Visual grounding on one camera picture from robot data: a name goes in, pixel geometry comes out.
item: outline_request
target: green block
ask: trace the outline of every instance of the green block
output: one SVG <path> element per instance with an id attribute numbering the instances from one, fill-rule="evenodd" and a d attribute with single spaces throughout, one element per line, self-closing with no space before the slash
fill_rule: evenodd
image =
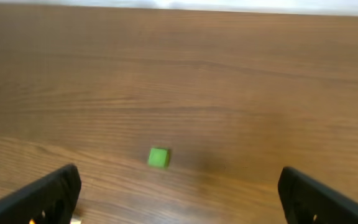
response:
<path id="1" fill-rule="evenodd" d="M 169 150 L 152 148 L 150 150 L 150 156 L 148 161 L 150 166 L 166 168 L 169 163 Z"/>

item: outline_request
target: wooden surface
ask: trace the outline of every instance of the wooden surface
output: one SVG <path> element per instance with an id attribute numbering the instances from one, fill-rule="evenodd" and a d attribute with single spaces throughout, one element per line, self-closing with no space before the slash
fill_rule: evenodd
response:
<path id="1" fill-rule="evenodd" d="M 84 224 L 285 223 L 283 166 L 358 201 L 358 17 L 0 5 L 0 197 L 69 162 Z"/>

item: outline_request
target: green cube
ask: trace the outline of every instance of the green cube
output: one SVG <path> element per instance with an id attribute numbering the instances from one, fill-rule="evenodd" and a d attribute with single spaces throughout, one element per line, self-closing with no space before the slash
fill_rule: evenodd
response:
<path id="1" fill-rule="evenodd" d="M 169 150 L 168 149 L 159 149 L 153 147 L 150 150 L 149 156 L 149 165 L 159 168 L 168 167 L 169 163 Z"/>

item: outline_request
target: black plastic part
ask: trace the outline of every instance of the black plastic part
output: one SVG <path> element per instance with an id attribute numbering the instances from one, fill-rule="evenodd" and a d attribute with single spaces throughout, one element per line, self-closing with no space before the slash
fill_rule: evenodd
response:
<path id="1" fill-rule="evenodd" d="M 69 224 L 80 190 L 76 166 L 64 166 L 0 199 L 0 224 Z"/>
<path id="2" fill-rule="evenodd" d="M 292 167 L 284 167 L 278 193 L 288 224 L 358 224 L 358 203 Z"/>

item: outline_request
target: wooden table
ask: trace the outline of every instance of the wooden table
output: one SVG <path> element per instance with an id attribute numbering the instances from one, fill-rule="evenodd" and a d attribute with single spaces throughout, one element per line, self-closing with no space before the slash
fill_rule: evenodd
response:
<path id="1" fill-rule="evenodd" d="M 84 224 L 285 223 L 283 166 L 358 201 L 358 17 L 0 4 L 0 197 L 69 162 Z"/>

